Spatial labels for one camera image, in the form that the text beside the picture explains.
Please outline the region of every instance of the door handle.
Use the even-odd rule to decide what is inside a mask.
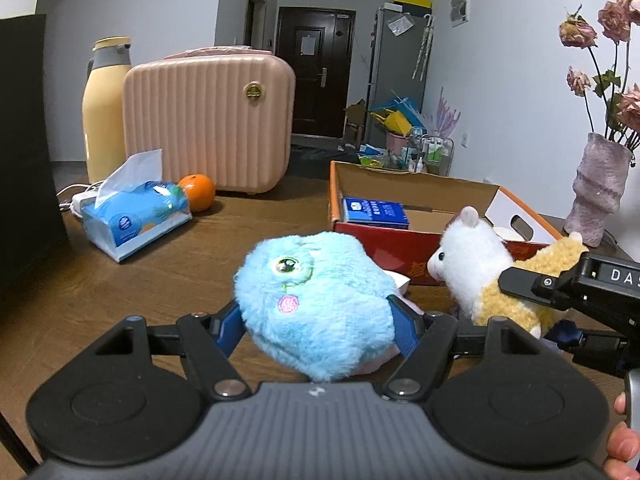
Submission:
[[[322,79],[320,80],[320,88],[324,88],[326,86],[326,68],[322,69],[322,73],[318,74],[322,76]]]

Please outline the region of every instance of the fingernail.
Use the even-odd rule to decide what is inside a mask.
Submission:
[[[622,460],[631,460],[638,453],[638,444],[632,438],[622,441],[618,446],[618,457]]]

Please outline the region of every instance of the gray refrigerator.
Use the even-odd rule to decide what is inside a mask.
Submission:
[[[412,16],[415,25],[399,36],[395,36],[388,27],[389,21],[395,21],[402,13],[389,9],[378,9],[374,22],[373,55],[367,92],[367,110],[381,107],[391,102],[396,96],[410,97],[422,111],[425,79],[420,80],[423,59],[420,60],[417,75],[414,70],[420,55],[424,30],[430,20]],[[386,144],[386,133],[383,126],[371,115],[367,115],[365,126],[365,142],[379,148]]]

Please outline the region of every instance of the flower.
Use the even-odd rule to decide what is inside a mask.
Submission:
[[[631,23],[640,25],[640,0],[617,0],[616,3],[625,9]]]
[[[598,22],[604,27],[603,35],[615,44],[620,41],[629,41],[631,37],[631,22],[628,9],[625,10],[617,2],[607,2],[598,12]]]
[[[640,131],[640,87],[637,84],[632,90],[622,94],[616,117],[633,131]]]
[[[566,82],[569,88],[578,97],[584,97],[585,91],[591,86],[591,79],[584,72],[576,70],[572,66],[569,67],[569,72],[566,75]]]
[[[579,46],[580,48],[588,48],[597,46],[595,39],[598,34],[586,20],[575,14],[568,14],[566,20],[560,24],[560,41],[564,46]]]

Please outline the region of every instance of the pink suitcase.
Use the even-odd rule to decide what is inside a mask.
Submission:
[[[271,52],[215,47],[134,67],[125,79],[127,156],[162,148],[165,180],[209,175],[262,193],[289,164],[295,75]]]

